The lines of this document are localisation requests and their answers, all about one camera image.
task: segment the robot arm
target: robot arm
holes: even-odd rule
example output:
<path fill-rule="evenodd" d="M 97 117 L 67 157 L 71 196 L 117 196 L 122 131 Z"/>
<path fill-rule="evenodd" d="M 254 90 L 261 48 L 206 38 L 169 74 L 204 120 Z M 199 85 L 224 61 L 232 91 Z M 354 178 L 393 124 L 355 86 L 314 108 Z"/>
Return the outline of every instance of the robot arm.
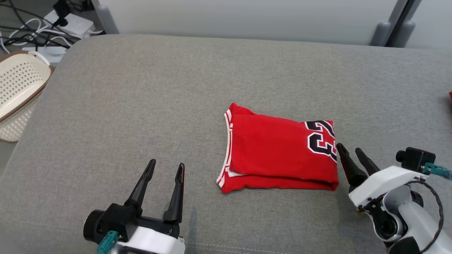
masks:
<path fill-rule="evenodd" d="M 342 144 L 338 144 L 337 149 L 350 184 L 348 196 L 360 212 L 369 215 L 388 253 L 452 253 L 452 240 L 441 232 L 443 222 L 438 223 L 423 209 L 422 197 L 409 186 L 422 183 L 436 195 L 425 183 L 431 172 L 425 166 L 433 165 L 435 154 L 409 147 L 397 154 L 402 167 L 379 170 L 357 148 L 356 154 L 368 176 L 356 166 Z M 442 213 L 441 202 L 438 204 Z"/>
<path fill-rule="evenodd" d="M 111 204 L 106 211 L 94 210 L 85 221 L 83 236 L 99 245 L 98 254 L 183 254 L 179 237 L 182 221 L 185 166 L 176 173 L 175 187 L 163 219 L 142 216 L 141 205 L 155 168 L 152 159 L 124 205 Z"/>

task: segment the white panel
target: white panel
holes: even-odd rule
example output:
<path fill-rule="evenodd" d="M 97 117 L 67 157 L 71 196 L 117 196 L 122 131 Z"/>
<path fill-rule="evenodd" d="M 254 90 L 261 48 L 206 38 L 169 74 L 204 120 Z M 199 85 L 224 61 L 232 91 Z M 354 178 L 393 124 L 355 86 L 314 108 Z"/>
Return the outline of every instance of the white panel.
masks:
<path fill-rule="evenodd" d="M 452 49 L 451 0 L 422 0 L 411 20 L 416 27 L 405 47 Z"/>
<path fill-rule="evenodd" d="M 99 0 L 120 33 L 368 45 L 397 0 Z"/>
<path fill-rule="evenodd" d="M 350 192 L 348 197 L 356 207 L 365 206 L 369 203 L 368 198 L 377 198 L 409 181 L 414 181 L 416 177 L 428 178 L 427 175 L 416 171 L 390 166 L 369 176 L 364 183 Z"/>

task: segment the woven basket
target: woven basket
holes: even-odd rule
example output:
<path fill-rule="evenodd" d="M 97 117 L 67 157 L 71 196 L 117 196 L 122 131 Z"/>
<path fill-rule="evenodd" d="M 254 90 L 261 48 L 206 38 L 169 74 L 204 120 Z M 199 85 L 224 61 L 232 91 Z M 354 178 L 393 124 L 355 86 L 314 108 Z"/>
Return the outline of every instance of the woven basket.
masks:
<path fill-rule="evenodd" d="M 0 139 L 18 141 L 53 67 L 38 52 L 0 58 Z"/>

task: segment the gray fabric cushion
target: gray fabric cushion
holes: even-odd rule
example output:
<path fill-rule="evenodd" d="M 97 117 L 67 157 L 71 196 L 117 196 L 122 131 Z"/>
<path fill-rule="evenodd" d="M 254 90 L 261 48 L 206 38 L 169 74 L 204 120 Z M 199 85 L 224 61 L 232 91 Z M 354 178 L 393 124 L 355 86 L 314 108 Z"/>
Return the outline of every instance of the gray fabric cushion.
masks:
<path fill-rule="evenodd" d="M 335 192 L 223 195 L 215 182 L 226 152 L 223 113 L 236 102 L 298 121 L 332 119 L 337 141 L 361 147 L 381 168 L 396 165 L 407 146 L 452 167 L 451 80 L 450 52 L 150 35 L 83 40 L 50 79 L 3 175 L 1 227 L 27 253 L 94 253 L 82 236 L 85 218 L 123 203 L 155 158 L 143 214 L 162 217 L 185 163 L 187 253 L 384 253 L 370 219 L 356 215 L 340 165 Z M 451 183 L 428 182 L 450 214 Z M 432 195 L 416 188 L 438 218 Z"/>

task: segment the white power strip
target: white power strip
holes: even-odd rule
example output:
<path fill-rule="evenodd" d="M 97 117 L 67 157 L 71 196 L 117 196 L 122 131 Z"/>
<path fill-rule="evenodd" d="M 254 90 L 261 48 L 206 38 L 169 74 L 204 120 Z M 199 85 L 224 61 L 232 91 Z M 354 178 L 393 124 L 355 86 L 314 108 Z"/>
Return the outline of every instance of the white power strip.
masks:
<path fill-rule="evenodd" d="M 45 19 L 52 23 L 55 23 L 58 18 L 59 17 L 55 10 L 51 11 L 49 14 L 47 14 L 47 16 L 45 16 Z M 62 27 L 58 25 L 56 27 L 71 35 L 77 35 L 82 38 L 87 38 L 92 32 L 96 30 L 94 22 L 89 19 L 82 18 L 72 13 L 69 13 L 69 15 L 65 17 L 65 19 L 68 23 L 66 26 Z M 46 25 L 51 25 L 47 21 L 44 21 L 44 23 Z"/>

